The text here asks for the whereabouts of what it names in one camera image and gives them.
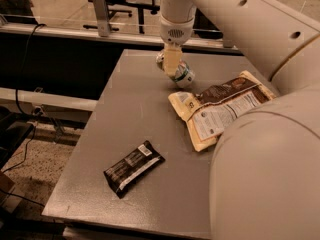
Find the black snack bar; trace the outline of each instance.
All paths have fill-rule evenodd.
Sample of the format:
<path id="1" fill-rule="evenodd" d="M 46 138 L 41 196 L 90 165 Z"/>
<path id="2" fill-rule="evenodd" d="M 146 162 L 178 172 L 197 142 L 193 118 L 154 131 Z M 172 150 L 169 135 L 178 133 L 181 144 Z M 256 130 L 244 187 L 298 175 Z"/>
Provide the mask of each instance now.
<path id="1" fill-rule="evenodd" d="M 119 198 L 122 198 L 139 176 L 164 161 L 165 159 L 152 147 L 151 143 L 145 141 L 103 173 L 110 188 Z"/>

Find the gray tabletop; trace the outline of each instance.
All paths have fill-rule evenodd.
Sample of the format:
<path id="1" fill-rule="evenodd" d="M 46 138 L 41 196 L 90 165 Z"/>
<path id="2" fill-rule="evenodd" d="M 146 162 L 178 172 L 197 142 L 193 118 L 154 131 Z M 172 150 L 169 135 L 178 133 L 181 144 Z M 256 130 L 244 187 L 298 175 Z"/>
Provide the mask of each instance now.
<path id="1" fill-rule="evenodd" d="M 158 69 L 156 52 L 125 50 L 68 161 L 43 215 L 156 234 L 209 239 L 209 166 L 213 147 L 195 152 L 168 100 L 178 91 Z M 221 84 L 242 70 L 240 56 L 184 54 L 196 72 L 190 91 Z M 149 140 L 166 161 L 123 199 L 103 171 Z"/>

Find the white bar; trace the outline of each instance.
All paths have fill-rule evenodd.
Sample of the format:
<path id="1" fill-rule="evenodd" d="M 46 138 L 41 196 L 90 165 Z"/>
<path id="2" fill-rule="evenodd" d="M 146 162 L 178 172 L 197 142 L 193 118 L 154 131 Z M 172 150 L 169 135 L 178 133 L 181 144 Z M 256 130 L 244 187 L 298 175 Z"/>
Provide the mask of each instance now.
<path id="1" fill-rule="evenodd" d="M 15 100 L 15 90 L 8 88 L 0 88 L 0 99 Z M 54 107 L 78 109 L 85 111 L 93 111 L 97 105 L 96 100 L 81 99 L 74 97 L 67 97 L 61 95 L 20 91 L 18 92 L 18 99 L 21 102 L 29 102 L 35 104 L 49 105 Z"/>

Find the concrete floor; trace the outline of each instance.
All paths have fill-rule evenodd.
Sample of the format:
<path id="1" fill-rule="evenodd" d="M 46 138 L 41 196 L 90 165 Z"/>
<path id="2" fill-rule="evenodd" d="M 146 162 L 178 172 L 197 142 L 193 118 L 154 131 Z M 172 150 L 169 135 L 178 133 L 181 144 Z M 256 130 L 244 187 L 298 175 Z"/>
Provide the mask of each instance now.
<path id="1" fill-rule="evenodd" d="M 320 0 L 279 1 L 320 21 Z M 83 24 L 96 24 L 93 5 L 87 0 L 33 0 L 33 2 L 33 12 L 39 23 L 46 23 L 57 28 L 73 29 L 83 29 Z M 139 35 L 137 12 L 136 9 L 132 10 L 134 11 L 132 18 L 125 14 L 117 14 L 112 22 L 120 28 L 120 33 L 130 32 Z M 149 12 L 145 13 L 146 34 L 158 34 L 158 17 L 158 15 L 151 15 Z M 81 132 L 81 129 L 66 128 L 66 134 L 61 137 L 58 143 L 54 143 L 53 126 L 39 124 L 34 140 L 28 145 L 26 161 L 21 166 L 8 171 L 6 175 L 17 184 L 27 198 L 45 204 Z M 21 145 L 3 169 L 23 160 L 24 148 L 28 140 Z M 22 220 L 52 223 L 52 219 L 41 216 L 41 211 L 41 206 L 22 200 L 13 216 Z M 61 235 L 52 232 L 36 232 L 5 230 L 0 232 L 0 239 L 61 239 Z"/>

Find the floor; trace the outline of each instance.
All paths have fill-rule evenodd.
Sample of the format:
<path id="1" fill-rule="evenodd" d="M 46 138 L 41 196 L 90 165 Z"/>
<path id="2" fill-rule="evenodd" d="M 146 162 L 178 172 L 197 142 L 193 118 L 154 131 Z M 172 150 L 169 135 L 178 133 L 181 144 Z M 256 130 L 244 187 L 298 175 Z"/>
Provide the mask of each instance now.
<path id="1" fill-rule="evenodd" d="M 83 24 L 96 24 L 94 8 L 88 0 L 32 1 L 34 3 L 33 12 L 38 22 L 46 23 L 49 26 L 83 29 Z M 320 21 L 320 0 L 279 1 Z M 137 12 L 134 8 L 132 10 L 133 16 L 131 18 L 126 14 L 119 13 L 112 18 L 112 24 L 117 26 L 121 33 L 130 32 L 139 35 Z M 145 13 L 146 34 L 158 34 L 158 17 L 158 15 L 151 15 L 149 12 Z M 65 127 L 65 134 L 55 142 L 55 129 L 52 125 L 47 123 L 33 123 L 37 125 L 34 139 L 30 141 L 30 135 L 5 165 L 3 170 L 23 161 L 26 143 L 30 141 L 27 146 L 25 162 L 20 166 L 7 171 L 5 174 L 16 183 L 23 193 L 25 193 L 26 198 L 45 205 L 77 140 L 81 136 L 82 129 Z M 31 225 L 29 229 L 26 229 L 23 226 L 16 228 L 4 227 L 5 230 L 0 231 L 0 239 L 63 239 L 61 236 L 63 224 L 61 224 L 60 221 L 54 221 L 50 218 L 41 216 L 42 209 L 43 207 L 39 204 L 22 200 L 14 211 L 13 217 L 18 221 L 31 221 L 36 224 L 33 226 Z M 40 227 L 48 228 L 48 230 L 39 229 L 39 225 L 41 225 Z"/>

